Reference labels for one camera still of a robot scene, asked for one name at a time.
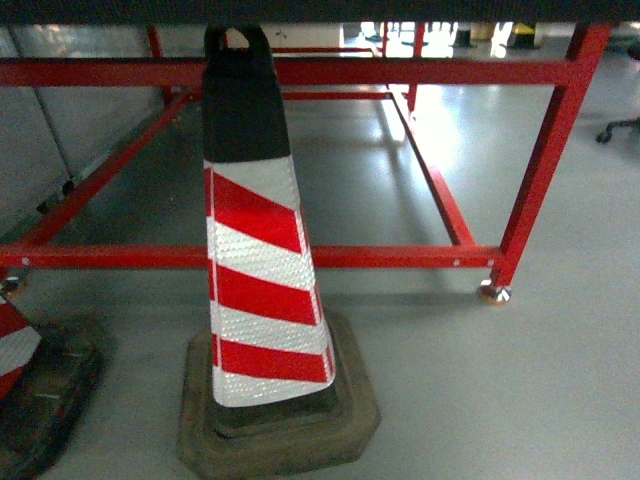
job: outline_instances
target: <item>gray floor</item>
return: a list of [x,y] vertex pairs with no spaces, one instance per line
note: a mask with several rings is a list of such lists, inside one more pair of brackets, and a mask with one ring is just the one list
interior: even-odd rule
[[[607,54],[504,308],[485,271],[320,271],[351,319],[383,421],[356,463],[299,479],[640,478],[640,64]],[[476,238],[500,238],[550,90],[425,86],[417,117]],[[195,107],[60,242],[205,239]],[[287,104],[312,242],[445,243],[392,106]],[[36,320],[108,332],[104,382],[44,479],[183,479],[175,456],[188,340],[208,322],[203,271],[35,272]]]

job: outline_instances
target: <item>table top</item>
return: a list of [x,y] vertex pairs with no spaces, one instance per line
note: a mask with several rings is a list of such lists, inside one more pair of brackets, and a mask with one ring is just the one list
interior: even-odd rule
[[9,0],[0,24],[640,20],[640,0]]

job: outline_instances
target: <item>red metal frame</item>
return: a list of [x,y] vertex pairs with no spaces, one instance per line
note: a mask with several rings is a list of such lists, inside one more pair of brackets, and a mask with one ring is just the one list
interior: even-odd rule
[[[424,47],[424,34],[426,30],[426,24],[424,22],[416,23],[416,31],[413,36],[413,57],[422,57],[422,47]],[[409,112],[413,112],[416,109],[416,97],[418,96],[418,85],[411,83],[409,85],[409,93],[407,93],[407,105],[409,106]]]
[[[149,48],[151,49],[151,56],[153,58],[162,58],[162,43],[160,42],[160,34],[155,27],[147,27],[147,38],[149,39]],[[173,95],[171,94],[171,87],[162,87],[162,101],[165,105],[171,103]]]
[[370,53],[380,55],[375,46],[370,47],[276,47],[271,49],[274,54],[291,53]]
[[[577,62],[495,61],[429,58],[278,57],[282,85],[558,85],[576,81]],[[200,58],[0,59],[6,87],[199,88]]]
[[[476,245],[442,174],[421,154],[420,141],[397,91],[286,92],[291,100],[390,98],[429,184],[452,246],[316,246],[319,268],[491,268],[495,285],[509,285],[533,229],[544,196],[578,115],[610,27],[579,26],[563,61],[475,62],[389,58],[276,59],[284,85],[340,84],[518,84],[555,85],[531,160],[500,246]],[[154,60],[0,60],[4,86],[149,86],[199,87],[199,59]],[[34,268],[206,268],[204,246],[82,245],[47,242],[164,128],[197,91],[184,91],[131,145],[107,160],[19,243],[0,246],[2,267]]]

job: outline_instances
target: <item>black rubber base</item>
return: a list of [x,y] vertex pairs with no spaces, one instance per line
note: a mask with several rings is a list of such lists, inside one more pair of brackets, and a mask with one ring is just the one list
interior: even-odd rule
[[99,350],[47,332],[18,383],[0,401],[0,479],[32,478],[64,449],[102,367]]
[[522,34],[509,37],[506,45],[503,47],[509,50],[538,50],[540,47],[535,44],[535,35]]
[[[280,404],[259,407],[255,416],[251,408],[239,409],[247,417],[236,414],[234,425],[215,418],[221,407],[211,393],[211,334],[192,340],[178,434],[178,450],[189,468],[203,479],[264,478],[340,465],[362,455],[380,412],[349,322],[335,315],[327,321],[336,352],[332,389],[315,399],[309,395],[290,415]],[[229,430],[221,434],[221,424],[235,438],[228,438]]]

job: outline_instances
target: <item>white reflective stripe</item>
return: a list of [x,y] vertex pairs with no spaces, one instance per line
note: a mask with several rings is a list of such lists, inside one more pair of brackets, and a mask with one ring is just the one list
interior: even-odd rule
[[219,265],[300,290],[311,290],[315,285],[311,252],[304,242],[301,255],[245,235],[213,218],[207,218],[207,234],[209,257]]
[[333,350],[333,340],[331,339],[331,333],[329,332],[329,326],[327,321],[322,319],[322,326],[324,327],[325,336],[327,337],[327,349],[322,356],[324,360],[324,371],[327,373],[327,378],[333,383],[336,377],[336,355]]
[[[253,407],[280,402],[319,392],[331,384],[254,378],[224,372],[218,367],[213,367],[213,382],[216,401],[224,407]],[[238,395],[237,392],[251,392],[251,395]]]
[[328,337],[324,322],[301,325],[241,312],[216,302],[212,302],[211,309],[217,309],[223,340],[288,352],[317,355],[326,352]]
[[0,377],[29,363],[40,343],[40,335],[31,327],[0,338]]
[[213,171],[291,210],[300,208],[291,156],[252,162],[209,163]]

